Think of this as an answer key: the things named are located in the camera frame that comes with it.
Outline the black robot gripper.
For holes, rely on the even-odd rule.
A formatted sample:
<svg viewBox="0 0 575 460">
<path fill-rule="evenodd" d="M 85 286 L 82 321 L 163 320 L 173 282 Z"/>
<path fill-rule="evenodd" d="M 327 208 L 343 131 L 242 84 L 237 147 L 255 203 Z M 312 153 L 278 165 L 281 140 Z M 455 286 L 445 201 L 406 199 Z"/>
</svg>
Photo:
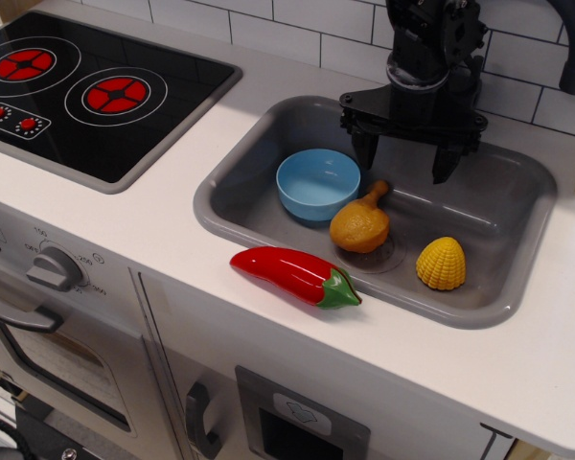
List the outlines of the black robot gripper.
<svg viewBox="0 0 575 460">
<path fill-rule="evenodd" d="M 356 160 L 371 169 L 381 136 L 430 144 L 433 183 L 449 180 L 464 154 L 479 147 L 487 119 L 474 110 L 481 91 L 482 56 L 468 56 L 434 89 L 408 90 L 391 82 L 343 94 L 340 125 L 352 137 Z"/>
</svg>

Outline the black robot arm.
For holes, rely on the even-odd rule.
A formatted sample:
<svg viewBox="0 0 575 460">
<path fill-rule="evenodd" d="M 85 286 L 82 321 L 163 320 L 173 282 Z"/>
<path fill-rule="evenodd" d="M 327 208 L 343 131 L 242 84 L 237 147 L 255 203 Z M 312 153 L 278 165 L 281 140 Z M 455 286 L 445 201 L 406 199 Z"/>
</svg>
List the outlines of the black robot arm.
<svg viewBox="0 0 575 460">
<path fill-rule="evenodd" d="M 365 169 L 381 136 L 434 146 L 433 181 L 444 183 L 477 151 L 488 125 L 475 110 L 483 68 L 475 50 L 488 28 L 475 1 L 389 1 L 386 8 L 394 30 L 389 82 L 343 94 L 340 124 Z"/>
</svg>

